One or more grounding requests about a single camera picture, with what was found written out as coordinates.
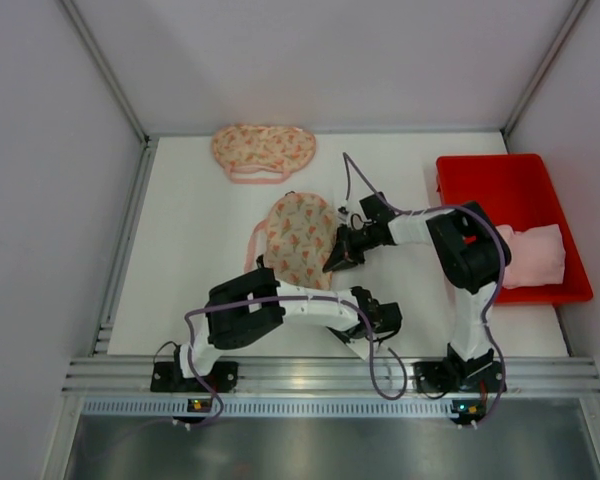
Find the pink cloth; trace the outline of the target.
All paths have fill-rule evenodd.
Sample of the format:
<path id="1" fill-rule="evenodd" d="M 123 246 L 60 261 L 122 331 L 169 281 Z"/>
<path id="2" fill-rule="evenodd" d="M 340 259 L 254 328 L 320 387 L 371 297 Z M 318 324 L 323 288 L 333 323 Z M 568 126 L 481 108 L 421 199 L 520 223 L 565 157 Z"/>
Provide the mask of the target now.
<path id="1" fill-rule="evenodd" d="M 534 227 L 524 232 L 510 225 L 496 227 L 511 253 L 505 269 L 505 289 L 562 284 L 566 251 L 558 224 Z"/>

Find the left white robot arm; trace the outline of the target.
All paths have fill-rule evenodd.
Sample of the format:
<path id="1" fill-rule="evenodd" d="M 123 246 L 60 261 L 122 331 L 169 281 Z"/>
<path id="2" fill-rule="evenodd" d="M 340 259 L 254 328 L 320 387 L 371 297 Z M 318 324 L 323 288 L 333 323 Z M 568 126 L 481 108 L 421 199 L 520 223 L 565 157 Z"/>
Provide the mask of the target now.
<path id="1" fill-rule="evenodd" d="M 204 307 L 185 314 L 189 341 L 177 348 L 175 365 L 184 379 L 207 376 L 223 354 L 284 325 L 323 328 L 366 360 L 371 345 L 397 334 L 402 320 L 397 303 L 382 304 L 361 286 L 312 289 L 256 269 L 212 288 Z"/>

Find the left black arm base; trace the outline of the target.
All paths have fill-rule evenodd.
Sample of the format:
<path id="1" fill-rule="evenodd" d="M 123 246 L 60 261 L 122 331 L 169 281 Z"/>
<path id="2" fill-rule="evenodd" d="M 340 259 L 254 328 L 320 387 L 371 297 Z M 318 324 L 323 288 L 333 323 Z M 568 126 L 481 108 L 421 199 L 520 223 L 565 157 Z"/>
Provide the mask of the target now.
<path id="1" fill-rule="evenodd" d="M 186 360 L 181 359 L 182 346 L 175 342 L 167 342 L 173 345 L 173 356 L 170 360 L 157 360 L 153 358 L 153 370 L 149 390 L 153 393 L 202 393 L 208 389 L 193 377 L 185 377 L 183 368 L 187 366 Z M 228 393 L 232 391 L 238 380 L 238 363 L 232 361 L 220 361 L 216 363 L 211 372 L 203 376 L 207 386 L 216 393 Z"/>

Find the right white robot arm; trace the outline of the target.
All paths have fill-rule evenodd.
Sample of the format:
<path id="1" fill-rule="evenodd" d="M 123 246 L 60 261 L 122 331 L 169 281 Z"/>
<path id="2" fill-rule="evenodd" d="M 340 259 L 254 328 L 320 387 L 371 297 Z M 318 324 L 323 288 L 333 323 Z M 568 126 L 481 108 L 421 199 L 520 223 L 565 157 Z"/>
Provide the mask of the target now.
<path id="1" fill-rule="evenodd" d="M 366 224 L 359 229 L 346 225 L 337 229 L 323 271 L 362 265 L 365 253 L 379 246 L 433 247 L 455 292 L 455 326 L 443 364 L 461 378 L 491 367 L 501 351 L 490 332 L 489 316 L 511 252 L 481 206 L 469 202 L 400 212 L 383 193 L 362 199 L 360 206 Z"/>

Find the floral mesh laundry bag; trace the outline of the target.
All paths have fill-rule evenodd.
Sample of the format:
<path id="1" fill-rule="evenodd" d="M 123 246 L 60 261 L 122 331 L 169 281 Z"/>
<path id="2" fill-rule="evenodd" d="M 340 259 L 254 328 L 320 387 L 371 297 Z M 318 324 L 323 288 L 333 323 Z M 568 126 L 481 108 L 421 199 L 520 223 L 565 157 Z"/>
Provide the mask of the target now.
<path id="1" fill-rule="evenodd" d="M 254 227 L 244 271 L 261 265 L 284 282 L 329 290 L 332 275 L 323 267 L 334 248 L 337 227 L 335 209 L 321 196 L 289 192 Z"/>

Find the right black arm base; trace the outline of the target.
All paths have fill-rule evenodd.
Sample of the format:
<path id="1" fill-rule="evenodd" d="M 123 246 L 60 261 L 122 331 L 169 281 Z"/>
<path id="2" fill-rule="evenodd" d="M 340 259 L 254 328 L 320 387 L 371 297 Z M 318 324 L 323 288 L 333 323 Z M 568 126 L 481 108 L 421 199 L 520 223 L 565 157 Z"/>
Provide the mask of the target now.
<path id="1" fill-rule="evenodd" d="M 446 357 L 413 365 L 416 390 L 424 394 L 505 392 L 501 363 L 493 359 L 462 361 Z"/>

